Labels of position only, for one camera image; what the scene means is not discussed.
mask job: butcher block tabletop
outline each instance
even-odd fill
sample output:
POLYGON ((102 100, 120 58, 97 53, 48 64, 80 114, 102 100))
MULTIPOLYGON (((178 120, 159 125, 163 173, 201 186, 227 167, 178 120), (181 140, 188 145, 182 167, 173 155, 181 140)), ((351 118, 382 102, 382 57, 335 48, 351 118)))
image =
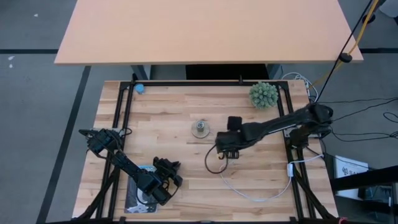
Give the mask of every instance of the butcher block tabletop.
MULTIPOLYGON (((304 82, 288 81, 293 108, 304 107, 308 96, 304 82)), ((118 99, 120 81, 105 82, 94 128, 111 128, 118 99)), ((205 169, 204 158, 214 145, 218 131, 226 131, 228 116, 241 116, 243 122, 265 122, 278 118, 278 107, 257 110, 249 100, 250 86, 146 86, 145 93, 134 91, 124 152, 139 166, 152 165, 155 156, 180 161, 178 174, 183 184, 175 196, 156 213, 125 213, 128 175, 121 172, 114 219, 142 221, 288 221, 297 217, 292 186, 280 196, 266 202, 252 202, 232 191, 218 174, 205 169), (210 134, 197 139, 191 133, 192 123, 205 120, 210 134)), ((121 107, 122 125, 127 91, 121 107)), ((321 153, 318 140, 310 139, 310 148, 321 153)), ((287 185, 287 156, 282 132, 266 136, 256 145, 240 151, 240 158, 223 173, 228 182, 252 198, 277 195, 287 185)), ((304 157, 314 154, 304 149, 304 157)), ((224 161, 213 151, 208 158, 212 170, 224 161)), ((90 151, 81 176, 73 216, 85 211, 101 188, 105 160, 90 151)), ((306 162, 310 187, 328 211, 338 216, 325 162, 315 159, 306 162)), ((111 188, 104 203, 104 216, 109 208, 111 188)), ((304 214, 308 217, 305 194, 300 189, 304 214)))

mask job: green succulent plant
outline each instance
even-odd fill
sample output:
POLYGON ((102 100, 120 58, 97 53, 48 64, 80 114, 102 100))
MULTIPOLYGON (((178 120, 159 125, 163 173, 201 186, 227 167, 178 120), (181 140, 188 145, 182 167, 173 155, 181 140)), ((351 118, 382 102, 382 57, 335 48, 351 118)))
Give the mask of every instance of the green succulent plant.
POLYGON ((275 106, 278 101, 278 91, 274 85, 259 82, 252 86, 249 92, 251 103, 257 109, 275 106))

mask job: desk leg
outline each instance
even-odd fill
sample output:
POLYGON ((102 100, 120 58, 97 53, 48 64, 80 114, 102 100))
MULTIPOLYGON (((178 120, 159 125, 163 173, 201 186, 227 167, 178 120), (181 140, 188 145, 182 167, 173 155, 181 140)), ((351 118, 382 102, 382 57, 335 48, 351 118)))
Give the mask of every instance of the desk leg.
POLYGON ((267 71, 268 71, 269 79, 271 79, 271 80, 275 79, 280 68, 281 68, 280 64, 267 64, 267 71))
POLYGON ((148 76, 147 72, 144 69, 143 65, 131 65, 132 71, 137 75, 138 80, 148 80, 150 77, 148 76))

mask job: wooden table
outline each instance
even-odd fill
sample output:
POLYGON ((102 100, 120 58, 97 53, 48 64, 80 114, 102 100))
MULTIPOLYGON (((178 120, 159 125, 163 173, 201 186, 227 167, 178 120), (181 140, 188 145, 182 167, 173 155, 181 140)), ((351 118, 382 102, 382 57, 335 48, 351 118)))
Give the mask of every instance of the wooden table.
POLYGON ((331 62, 350 32, 337 0, 79 0, 55 63, 331 62))
MULTIPOLYGON (((119 81, 105 82, 95 128, 112 126, 119 85, 119 81)), ((126 138, 124 152, 137 165, 152 165, 155 156, 180 161, 182 165, 178 173, 183 177, 183 185, 165 206, 159 206, 157 213, 128 214, 124 213, 128 176, 121 172, 115 220, 125 216, 127 220, 147 221, 287 221, 289 217, 296 216, 291 186, 280 197, 269 202, 250 202, 230 190, 219 175, 205 169, 204 156, 214 144, 215 134, 226 131, 228 116, 242 116, 244 122, 264 122, 279 117, 276 107, 265 111, 254 109, 248 98, 249 88, 147 86, 143 95, 134 92, 128 124, 132 134, 126 138), (211 134, 205 139, 197 139, 190 132, 191 124, 199 119, 210 124, 211 134)), ((289 89, 295 110, 308 103, 303 81, 289 81, 289 89)), ((310 147, 321 152, 317 140, 311 139, 310 147)), ((304 156, 308 159, 314 155, 304 151, 304 156)), ((98 193, 104 163, 105 160, 98 159, 92 153, 87 154, 73 216, 79 216, 98 193)), ((210 169, 217 170, 222 163, 215 153, 209 157, 210 169)), ((241 151, 241 157, 228 167, 224 176, 245 194, 271 197, 287 184, 286 163, 282 133, 274 133, 241 151)), ((337 216, 324 161, 315 159, 306 165, 314 194, 331 214, 337 216)), ((308 216, 302 191, 301 198, 308 216)), ((105 211, 108 211, 108 199, 105 201, 105 211)))

